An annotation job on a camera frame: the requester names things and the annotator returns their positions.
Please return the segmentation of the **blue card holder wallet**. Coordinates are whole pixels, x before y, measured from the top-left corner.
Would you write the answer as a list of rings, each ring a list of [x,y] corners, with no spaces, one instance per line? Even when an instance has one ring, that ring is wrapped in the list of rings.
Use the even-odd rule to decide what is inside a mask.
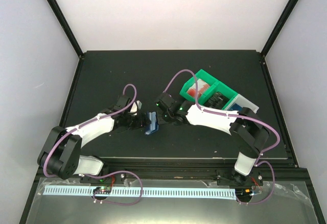
[[[157,112],[148,112],[147,113],[147,125],[145,128],[145,135],[149,136],[159,129]]]

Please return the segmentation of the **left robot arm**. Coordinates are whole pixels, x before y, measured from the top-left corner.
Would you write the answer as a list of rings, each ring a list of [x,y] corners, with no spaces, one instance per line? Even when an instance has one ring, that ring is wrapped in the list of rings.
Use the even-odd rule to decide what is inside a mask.
[[[152,115],[141,112],[142,103],[120,95],[115,105],[79,125],[51,129],[38,156],[37,163],[47,177],[63,180],[73,175],[91,175],[97,182],[109,179],[110,171],[96,156],[81,155],[82,147],[103,134],[117,129],[133,130],[148,127]]]

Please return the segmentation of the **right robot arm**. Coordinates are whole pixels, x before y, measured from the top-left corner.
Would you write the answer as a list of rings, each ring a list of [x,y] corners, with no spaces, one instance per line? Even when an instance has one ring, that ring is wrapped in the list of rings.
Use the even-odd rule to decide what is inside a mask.
[[[239,153],[234,170],[223,179],[239,186],[250,180],[251,171],[270,135],[268,128],[259,123],[259,117],[250,108],[225,111],[192,101],[180,103],[166,92],[156,99],[155,104],[161,110],[157,116],[160,122],[203,126],[232,136]]]

